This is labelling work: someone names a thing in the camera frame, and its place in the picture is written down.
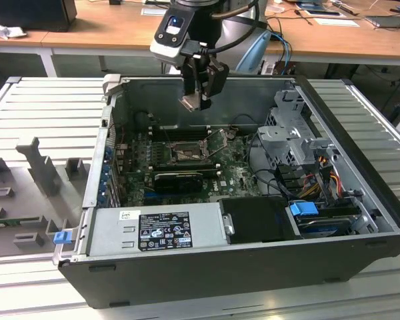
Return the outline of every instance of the floor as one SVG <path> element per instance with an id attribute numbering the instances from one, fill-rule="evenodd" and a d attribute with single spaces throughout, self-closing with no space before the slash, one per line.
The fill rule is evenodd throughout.
<path id="1" fill-rule="evenodd" d="M 62 77 L 103 77 L 99 68 L 99 59 L 95 56 L 60 55 L 54 57 Z M 158 75 L 160 63 L 150 57 L 106 57 L 108 73 L 122 75 Z M 376 106 L 382 109 L 395 86 L 392 81 L 400 79 L 400 67 L 387 67 L 387 72 L 381 72 L 385 66 L 360 66 L 352 81 L 357 88 Z M 296 74 L 302 74 L 311 79 L 323 78 L 327 69 L 325 63 L 298 63 Z M 341 65 L 334 78 L 346 78 L 350 65 Z M 0 53 L 0 87 L 10 76 L 46 77 L 43 65 L 37 55 L 22 55 Z M 383 110 L 388 117 L 394 105 L 400 102 L 400 88 L 394 94 Z"/>

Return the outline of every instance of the blue cable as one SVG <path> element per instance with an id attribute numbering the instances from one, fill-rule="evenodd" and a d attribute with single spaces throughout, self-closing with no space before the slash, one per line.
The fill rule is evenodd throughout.
<path id="1" fill-rule="evenodd" d="M 280 37 L 278 34 L 276 33 L 271 33 L 272 36 L 278 38 L 278 40 L 280 40 L 280 42 L 285 46 L 285 51 L 286 51 L 286 58 L 285 58 L 285 68 L 283 69 L 283 71 L 281 72 L 281 74 L 284 74 L 287 64 L 289 62 L 289 47 L 287 45 L 286 40 L 284 40 L 282 37 Z"/>

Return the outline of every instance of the power supply label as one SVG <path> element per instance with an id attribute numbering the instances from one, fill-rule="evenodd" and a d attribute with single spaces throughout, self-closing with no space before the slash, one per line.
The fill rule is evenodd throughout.
<path id="1" fill-rule="evenodd" d="M 188 212 L 139 216 L 138 249 L 141 251 L 191 248 Z"/>

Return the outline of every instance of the motherboard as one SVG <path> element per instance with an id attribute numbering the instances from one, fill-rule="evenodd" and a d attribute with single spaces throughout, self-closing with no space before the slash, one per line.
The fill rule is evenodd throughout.
<path id="1" fill-rule="evenodd" d="M 117 146 L 121 202 L 125 206 L 216 202 L 261 195 L 246 163 L 247 136 L 227 128 L 182 136 L 137 133 Z"/>

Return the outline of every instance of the green circuit board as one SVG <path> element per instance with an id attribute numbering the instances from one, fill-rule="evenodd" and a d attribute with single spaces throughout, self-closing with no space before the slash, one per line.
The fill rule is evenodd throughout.
<path id="1" fill-rule="evenodd" d="M 224 129 L 214 131 L 201 141 L 163 142 L 138 134 L 128 143 L 126 166 L 122 166 L 120 173 L 121 188 L 124 189 L 122 203 L 126 206 L 174 205 L 260 195 L 245 162 L 246 148 L 243 136 L 227 135 Z M 155 192 L 156 174 L 192 171 L 203 176 L 201 191 L 174 195 Z"/>

